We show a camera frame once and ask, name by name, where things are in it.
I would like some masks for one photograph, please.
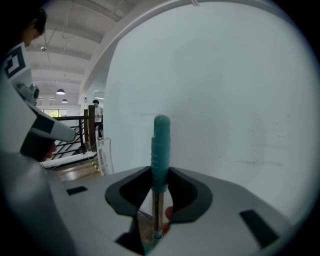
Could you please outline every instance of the black pants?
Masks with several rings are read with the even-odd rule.
[[[101,131],[100,131],[100,129],[103,129],[102,122],[95,122],[94,127],[96,128],[97,126],[98,126],[99,138],[102,138]]]

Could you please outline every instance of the floor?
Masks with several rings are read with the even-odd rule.
[[[92,159],[95,164],[98,164],[98,159]],[[98,179],[101,177],[100,172],[91,164],[89,160],[70,164],[63,167],[56,168],[56,172],[62,182],[84,180],[84,179]],[[137,212],[137,220],[140,231],[140,238],[143,244],[152,244],[152,220],[141,212]]]

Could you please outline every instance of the hand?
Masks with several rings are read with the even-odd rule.
[[[167,209],[165,209],[164,214],[165,214],[166,218],[168,220],[170,220],[172,218],[172,216],[174,215],[174,207],[173,206],[169,206]],[[168,233],[169,229],[170,229],[169,223],[164,223],[162,225],[162,233],[163,233],[163,235]]]
[[[42,159],[42,162],[46,161],[48,158],[52,158],[55,151],[57,151],[57,146],[56,146],[56,144],[53,143],[52,146],[50,147],[49,151],[46,153],[46,155]]]

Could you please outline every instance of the ear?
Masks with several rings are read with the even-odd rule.
[[[37,21],[38,21],[37,18],[33,19],[32,21],[30,21],[28,27],[33,29]]]

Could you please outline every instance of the window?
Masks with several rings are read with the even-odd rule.
[[[66,109],[42,109],[41,111],[52,118],[67,116]]]

